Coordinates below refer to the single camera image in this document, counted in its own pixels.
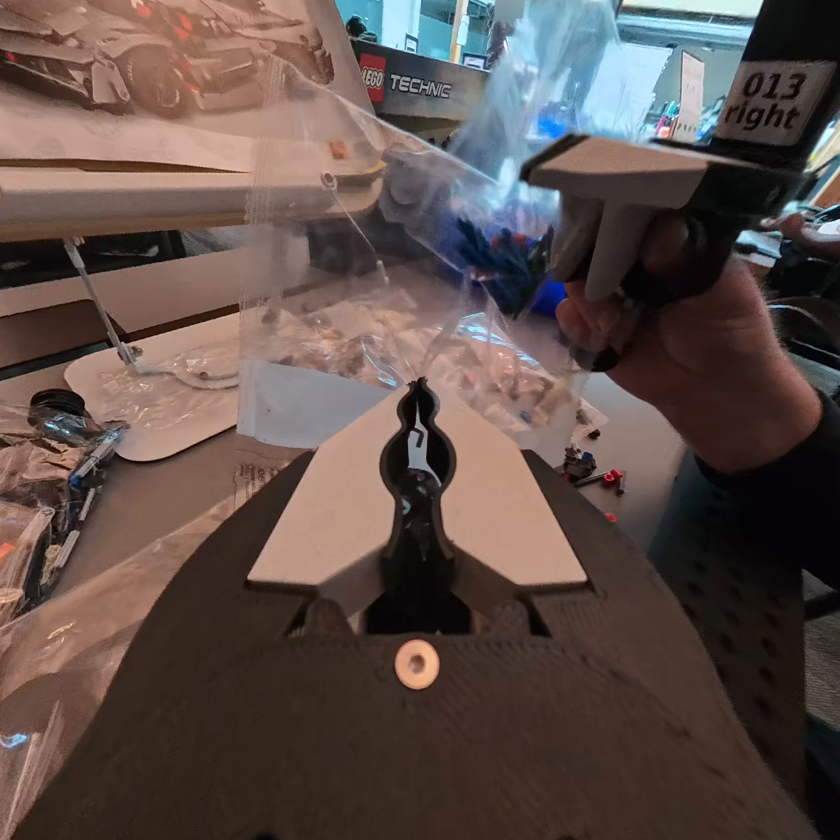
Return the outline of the pile of lego part bags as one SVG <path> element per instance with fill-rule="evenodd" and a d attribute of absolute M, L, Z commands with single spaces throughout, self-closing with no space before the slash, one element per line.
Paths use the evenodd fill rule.
<path fill-rule="evenodd" d="M 299 454 L 241 438 L 232 497 L 52 597 L 128 429 L 2 403 L 2 838 L 66 761 L 175 572 Z"/>

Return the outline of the person's right hand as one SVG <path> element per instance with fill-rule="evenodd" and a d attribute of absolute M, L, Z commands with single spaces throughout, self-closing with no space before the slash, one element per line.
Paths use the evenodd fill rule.
<path fill-rule="evenodd" d="M 567 286 L 563 336 L 594 354 L 614 348 L 609 376 L 657 409 L 716 483 L 838 482 L 838 410 L 778 341 L 749 269 L 729 257 L 708 290 L 641 315 Z"/>

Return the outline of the wooden book stand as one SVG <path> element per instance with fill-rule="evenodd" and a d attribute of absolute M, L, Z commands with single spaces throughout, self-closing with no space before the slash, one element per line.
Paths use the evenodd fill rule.
<path fill-rule="evenodd" d="M 386 164 L 336 161 L 330 152 L 259 164 L 257 175 L 215 171 L 91 171 L 2 166 L 2 243 L 137 234 L 251 224 L 225 268 L 240 281 L 240 332 L 270 330 L 300 295 L 339 280 L 303 267 L 303 228 L 368 214 L 385 183 Z"/>

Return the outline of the wide clear lego bag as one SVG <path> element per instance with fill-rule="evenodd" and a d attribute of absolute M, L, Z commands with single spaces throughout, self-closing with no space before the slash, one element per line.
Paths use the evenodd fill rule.
<path fill-rule="evenodd" d="M 465 272 L 456 253 L 459 184 L 485 177 L 450 154 L 342 100 L 343 140 L 264 133 L 258 165 L 330 152 L 386 164 L 375 207 L 348 222 L 304 227 L 303 267 L 339 280 L 299 296 L 270 330 L 240 332 L 240 435 L 270 447 L 314 449 L 404 385 L 445 385 L 522 448 L 563 459 L 587 374 L 566 349 L 543 282 L 517 317 Z"/>

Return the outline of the black perforated office chair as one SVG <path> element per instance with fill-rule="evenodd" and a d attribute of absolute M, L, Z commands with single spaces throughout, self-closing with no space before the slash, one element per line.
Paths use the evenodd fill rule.
<path fill-rule="evenodd" d="M 838 593 L 773 562 L 687 451 L 650 544 L 760 756 L 838 838 Z"/>

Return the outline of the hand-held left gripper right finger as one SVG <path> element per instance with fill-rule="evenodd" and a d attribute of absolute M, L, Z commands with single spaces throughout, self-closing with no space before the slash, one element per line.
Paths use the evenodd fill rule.
<path fill-rule="evenodd" d="M 454 595 L 489 619 L 504 602 L 585 589 L 583 564 L 524 452 L 453 389 L 427 389 L 427 460 L 440 480 Z"/>

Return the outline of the scattered loose lego pieces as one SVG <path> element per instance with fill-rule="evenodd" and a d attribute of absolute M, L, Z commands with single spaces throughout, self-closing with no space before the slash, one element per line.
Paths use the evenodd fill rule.
<path fill-rule="evenodd" d="M 621 499 L 627 493 L 627 469 L 613 462 L 600 464 L 592 450 L 601 440 L 606 423 L 605 415 L 582 403 L 575 411 L 574 428 L 558 471 L 578 490 L 600 487 Z"/>

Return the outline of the black rubber tyre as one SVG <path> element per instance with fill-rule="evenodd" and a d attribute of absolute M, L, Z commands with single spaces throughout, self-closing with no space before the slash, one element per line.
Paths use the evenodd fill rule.
<path fill-rule="evenodd" d="M 65 388 L 37 391 L 29 400 L 28 414 L 37 418 L 57 414 L 82 418 L 90 416 L 83 397 Z"/>

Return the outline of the grey car instruction booklet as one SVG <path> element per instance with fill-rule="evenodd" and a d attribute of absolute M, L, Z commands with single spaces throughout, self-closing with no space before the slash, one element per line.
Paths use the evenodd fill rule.
<path fill-rule="evenodd" d="M 7 162 L 247 173 L 264 133 L 373 113 L 335 2 L 6 1 L 1 63 Z"/>

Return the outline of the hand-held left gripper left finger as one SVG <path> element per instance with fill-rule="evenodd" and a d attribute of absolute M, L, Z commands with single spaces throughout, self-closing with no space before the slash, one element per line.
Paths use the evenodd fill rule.
<path fill-rule="evenodd" d="M 349 619 L 382 593 L 382 553 L 396 502 L 382 477 L 385 446 L 403 430 L 404 385 L 321 444 L 247 576 L 261 591 L 336 602 Z"/>

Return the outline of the black lego set box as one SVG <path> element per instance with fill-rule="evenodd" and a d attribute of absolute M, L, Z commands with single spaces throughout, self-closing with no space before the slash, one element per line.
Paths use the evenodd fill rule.
<path fill-rule="evenodd" d="M 476 113 L 490 78 L 486 70 L 352 38 L 374 114 L 400 130 L 443 137 Z"/>

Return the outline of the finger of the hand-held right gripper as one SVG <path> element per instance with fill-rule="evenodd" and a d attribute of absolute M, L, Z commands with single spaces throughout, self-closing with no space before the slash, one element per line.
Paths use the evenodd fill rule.
<path fill-rule="evenodd" d="M 707 173 L 707 156 L 551 156 L 525 164 L 525 182 L 560 194 L 551 270 L 572 281 L 586 257 L 584 296 L 617 292 L 660 211 L 685 207 Z"/>
<path fill-rule="evenodd" d="M 745 161 L 673 144 L 637 144 L 568 133 L 521 166 L 521 174 L 641 174 L 704 172 L 712 165 L 743 169 Z"/>

